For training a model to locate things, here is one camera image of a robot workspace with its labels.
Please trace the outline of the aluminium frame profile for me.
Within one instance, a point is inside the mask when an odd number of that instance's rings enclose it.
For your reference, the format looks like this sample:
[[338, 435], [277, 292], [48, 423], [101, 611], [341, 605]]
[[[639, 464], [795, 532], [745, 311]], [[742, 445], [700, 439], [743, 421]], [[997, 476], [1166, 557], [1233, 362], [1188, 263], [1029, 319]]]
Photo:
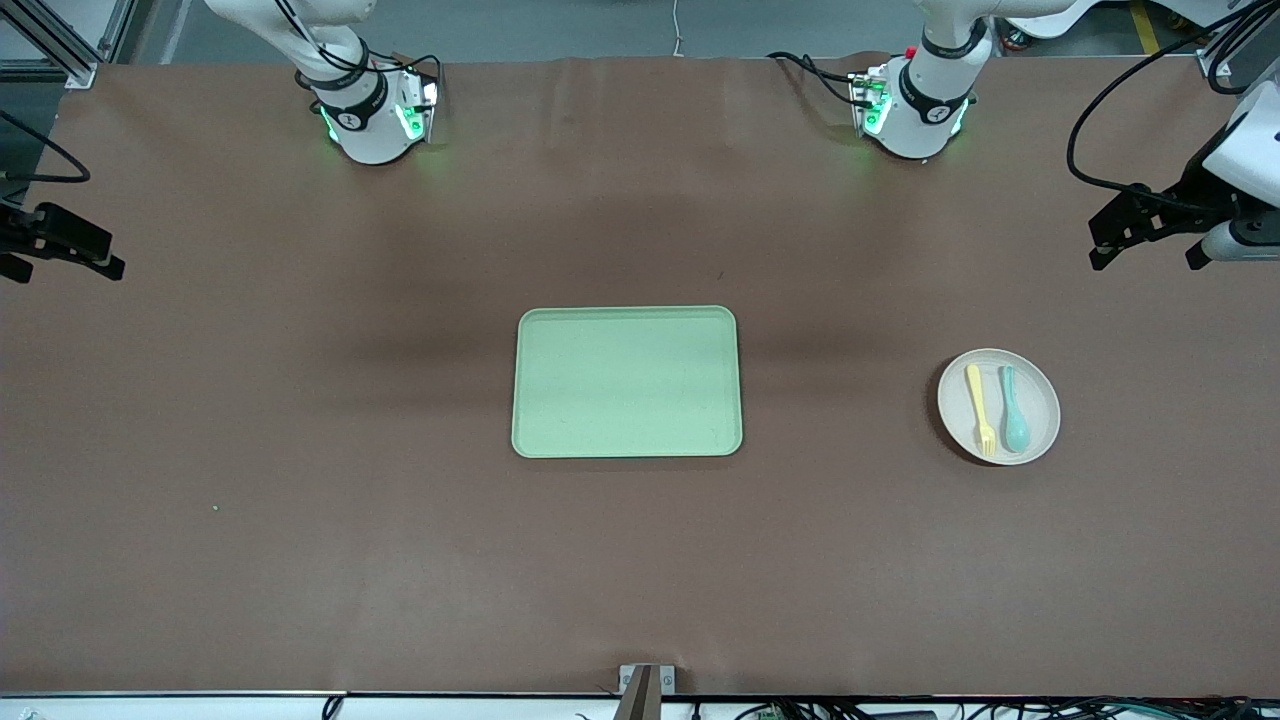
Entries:
[[0, 0], [0, 81], [63, 81], [90, 88], [124, 56], [140, 0]]
[[1204, 76], [1243, 87], [1277, 54], [1280, 0], [1204, 0], [1193, 24], [1207, 31], [1196, 50]]

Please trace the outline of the yellow plastic fork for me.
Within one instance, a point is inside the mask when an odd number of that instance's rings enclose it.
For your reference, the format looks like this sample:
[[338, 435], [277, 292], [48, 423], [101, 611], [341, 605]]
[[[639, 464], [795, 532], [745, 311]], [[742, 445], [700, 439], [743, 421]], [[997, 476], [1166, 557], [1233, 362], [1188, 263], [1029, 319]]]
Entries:
[[998, 439], [995, 427], [989, 423], [989, 419], [987, 416], [986, 388], [980, 368], [975, 364], [966, 364], [965, 380], [975, 414], [975, 427], [978, 433], [980, 455], [987, 459], [995, 459], [995, 455], [997, 452]]

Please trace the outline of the white table edge rail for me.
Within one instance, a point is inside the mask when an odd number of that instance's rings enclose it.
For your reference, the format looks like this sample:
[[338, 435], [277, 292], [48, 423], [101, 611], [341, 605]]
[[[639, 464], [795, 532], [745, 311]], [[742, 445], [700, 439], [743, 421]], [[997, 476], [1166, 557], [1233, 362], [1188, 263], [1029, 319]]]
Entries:
[[[621, 696], [298, 692], [0, 693], [0, 720], [612, 720]], [[1280, 698], [672, 694], [660, 720], [1280, 720]]]

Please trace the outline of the small metal bracket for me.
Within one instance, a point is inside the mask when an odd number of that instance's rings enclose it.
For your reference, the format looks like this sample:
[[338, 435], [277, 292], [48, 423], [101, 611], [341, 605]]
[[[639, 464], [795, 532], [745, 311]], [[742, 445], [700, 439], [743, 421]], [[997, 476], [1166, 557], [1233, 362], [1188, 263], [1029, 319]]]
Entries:
[[635, 675], [641, 674], [644, 667], [650, 667], [650, 680], [653, 685], [660, 688], [662, 696], [672, 696], [677, 693], [677, 676], [676, 667], [672, 664], [625, 664], [618, 667], [618, 691], [617, 694], [622, 696], [634, 679]]

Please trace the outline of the light green plastic tray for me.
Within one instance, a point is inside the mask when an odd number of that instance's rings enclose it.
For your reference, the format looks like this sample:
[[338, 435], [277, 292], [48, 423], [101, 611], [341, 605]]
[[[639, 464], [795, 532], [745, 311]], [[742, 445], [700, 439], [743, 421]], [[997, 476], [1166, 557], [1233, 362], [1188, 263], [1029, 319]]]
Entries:
[[721, 305], [525, 313], [509, 441], [517, 455], [545, 460], [736, 454], [736, 316]]

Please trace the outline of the beige round plate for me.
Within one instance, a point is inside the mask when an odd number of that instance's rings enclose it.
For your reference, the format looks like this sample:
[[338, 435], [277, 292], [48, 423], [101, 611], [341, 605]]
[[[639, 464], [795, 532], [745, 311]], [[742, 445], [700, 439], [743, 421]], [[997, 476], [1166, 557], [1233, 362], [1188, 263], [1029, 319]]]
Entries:
[[[977, 421], [965, 380], [966, 364], [980, 368], [986, 388], [986, 411], [995, 427], [998, 445], [995, 459], [980, 455]], [[1030, 446], [1011, 454], [1004, 442], [1004, 400], [998, 369], [1010, 365], [1016, 373], [1016, 395], [1030, 428]], [[951, 439], [969, 456], [998, 466], [1018, 466], [1046, 455], [1059, 437], [1061, 406], [1048, 377], [1019, 354], [1004, 348], [974, 348], [956, 356], [940, 377], [936, 407]]]

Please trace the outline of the brown table cover sheet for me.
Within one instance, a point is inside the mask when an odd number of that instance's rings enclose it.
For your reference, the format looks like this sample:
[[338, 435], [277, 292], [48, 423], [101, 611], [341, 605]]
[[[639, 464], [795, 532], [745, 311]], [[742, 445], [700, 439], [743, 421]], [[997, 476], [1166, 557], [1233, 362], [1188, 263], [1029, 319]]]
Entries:
[[[388, 167], [282, 65], [108, 68], [31, 197], [123, 281], [0, 281], [0, 691], [1280, 698], [1280, 263], [1092, 270], [1125, 65], [991, 61], [920, 164], [773, 61], [456, 64]], [[525, 313], [701, 304], [736, 454], [512, 450]], [[974, 348], [1052, 383], [1036, 461], [945, 429]]]

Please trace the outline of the teal plastic spoon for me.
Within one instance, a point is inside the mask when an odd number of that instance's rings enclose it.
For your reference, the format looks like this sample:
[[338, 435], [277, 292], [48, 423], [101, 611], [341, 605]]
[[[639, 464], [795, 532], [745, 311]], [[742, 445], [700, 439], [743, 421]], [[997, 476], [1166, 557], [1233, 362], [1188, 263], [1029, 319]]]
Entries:
[[1001, 366], [998, 378], [1004, 400], [1004, 442], [1011, 454], [1023, 454], [1030, 446], [1030, 428], [1018, 402], [1015, 368]]

